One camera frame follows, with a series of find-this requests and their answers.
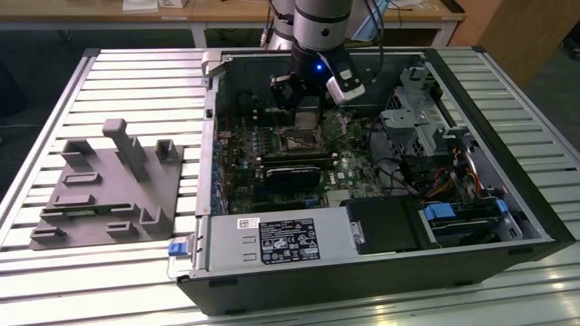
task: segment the motherboard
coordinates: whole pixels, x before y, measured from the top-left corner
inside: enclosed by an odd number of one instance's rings
[[[364,149],[372,121],[333,109],[312,128],[288,126],[285,112],[256,111],[218,133],[229,214],[340,206],[350,198],[384,195]]]

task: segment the blue tab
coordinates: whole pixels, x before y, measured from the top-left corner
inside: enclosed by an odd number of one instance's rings
[[[508,205],[505,204],[504,200],[498,199],[496,201],[496,205],[497,205],[497,208],[500,209],[501,215],[504,215],[509,211]]]
[[[441,202],[440,204],[430,204],[424,209],[426,220],[432,219],[448,219],[454,217],[454,211],[450,207],[450,204],[446,202]]]
[[[430,221],[432,219],[434,219],[434,214],[433,214],[433,211],[429,207],[425,207],[422,209],[422,212],[425,213],[426,221]]]
[[[169,244],[168,254],[170,257],[188,255],[188,243],[174,242]]]

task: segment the aluminum extrusion table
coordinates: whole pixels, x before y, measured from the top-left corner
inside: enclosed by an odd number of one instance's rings
[[[578,153],[486,54],[438,52],[580,238]],[[185,146],[173,232],[193,231],[201,55],[200,49],[86,51],[0,204],[0,324],[552,325],[580,318],[578,244],[477,285],[218,317],[200,312],[168,278],[166,241],[30,251],[29,233],[64,166],[58,151],[74,137],[112,147],[100,135],[106,118],[125,119],[142,145],[170,138]]]

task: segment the blue drive latch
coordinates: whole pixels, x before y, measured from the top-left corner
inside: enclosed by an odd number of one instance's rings
[[[429,204],[422,209],[422,213],[425,214],[426,221],[430,221],[433,219],[449,219],[454,217],[453,208],[450,207],[450,204],[446,202]]]

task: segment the gray plastic part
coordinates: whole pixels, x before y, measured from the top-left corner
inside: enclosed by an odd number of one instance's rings
[[[124,120],[102,124],[118,150],[92,149],[85,140],[66,142],[66,165],[30,234],[32,250],[170,238],[182,146],[158,140],[141,147],[125,125]]]
[[[102,135],[109,137],[117,146],[118,158],[133,174],[134,180],[144,181],[148,179],[148,173],[144,166],[146,160],[145,152],[137,137],[129,138],[125,133],[126,122],[122,119],[106,119],[102,124]]]

